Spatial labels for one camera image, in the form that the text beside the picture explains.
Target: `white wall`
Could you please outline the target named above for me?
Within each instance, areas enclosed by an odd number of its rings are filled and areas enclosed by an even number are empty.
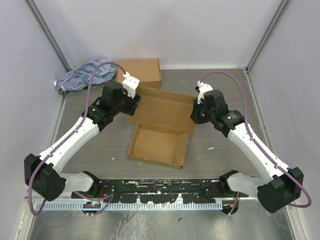
[[[163,68],[248,65],[280,0],[34,0],[65,54],[160,58]]]
[[[251,71],[274,150],[304,173],[313,204],[301,212],[313,239],[320,235],[319,13],[318,0],[292,1]]]
[[[24,1],[0,1],[0,239],[14,239],[27,187],[24,159],[48,145],[64,69]]]

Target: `cardboard box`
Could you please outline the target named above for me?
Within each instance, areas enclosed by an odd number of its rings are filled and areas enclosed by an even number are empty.
[[[140,80],[139,86],[146,88],[161,88],[161,73],[159,59],[122,60],[120,64],[131,76]],[[116,81],[122,83],[123,72],[120,68],[116,71]]]
[[[139,87],[141,100],[130,123],[138,123],[128,156],[132,160],[181,169],[188,136],[194,134],[190,119],[195,97]]]

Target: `wood grain surface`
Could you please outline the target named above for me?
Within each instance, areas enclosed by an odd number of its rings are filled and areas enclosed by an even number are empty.
[[[161,70],[161,89],[197,96],[194,87],[213,69]],[[248,121],[261,138],[247,80],[242,69],[228,69],[243,87]],[[206,83],[222,91],[230,110],[243,113],[243,103],[237,85],[220,73],[210,75]],[[101,95],[102,88],[92,89],[90,103]],[[67,98],[57,139],[69,130],[85,109],[87,90],[71,92]],[[127,116],[119,114],[96,137],[89,140],[67,163],[63,172],[89,171],[102,179],[109,178],[218,178],[230,170],[249,176],[259,176],[258,171],[242,151],[210,123],[197,125],[193,137],[189,137],[182,169],[174,169],[128,158],[128,150],[136,124],[128,123]]]

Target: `towel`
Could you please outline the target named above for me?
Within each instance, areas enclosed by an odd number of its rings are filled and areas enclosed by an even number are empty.
[[[90,77],[94,69],[101,63],[111,62],[110,59],[93,58],[86,64],[82,65],[79,69],[66,72],[60,75],[53,83],[55,89],[60,95],[64,97],[71,91],[79,91],[83,88],[88,88]],[[92,80],[92,89],[101,88],[111,81],[116,75],[117,69],[111,64],[102,65],[95,72]]]

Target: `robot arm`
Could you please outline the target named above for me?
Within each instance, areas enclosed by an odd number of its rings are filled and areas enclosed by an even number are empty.
[[[300,184],[304,177],[302,171],[298,167],[291,169],[278,159],[248,125],[251,137],[244,116],[237,110],[228,109],[219,90],[212,89],[210,85],[202,82],[198,82],[195,89],[199,92],[199,96],[193,103],[191,119],[196,124],[212,123],[216,130],[222,132],[243,151],[261,175],[261,178],[255,178],[235,170],[230,171],[219,178],[220,189],[225,193],[241,192],[258,198],[262,206],[271,213],[298,199],[301,189],[278,168],[282,167]],[[253,139],[276,162],[276,165],[266,157]]]
[[[122,84],[108,83],[103,88],[101,97],[98,97],[89,106],[85,119],[84,113],[82,113],[82,117],[54,145],[38,156],[29,154],[25,158],[25,183],[29,185],[36,167],[49,156],[34,178],[32,184],[34,191],[47,201],[53,201],[61,193],[75,191],[87,192],[89,195],[95,196],[100,190],[100,180],[97,177],[86,171],[77,174],[61,173],[62,169],[87,141],[112,123],[114,116],[121,112],[134,115],[141,98],[136,94],[138,85],[139,80],[128,73],[124,75]],[[56,147],[58,147],[57,151],[51,154],[52,149]]]

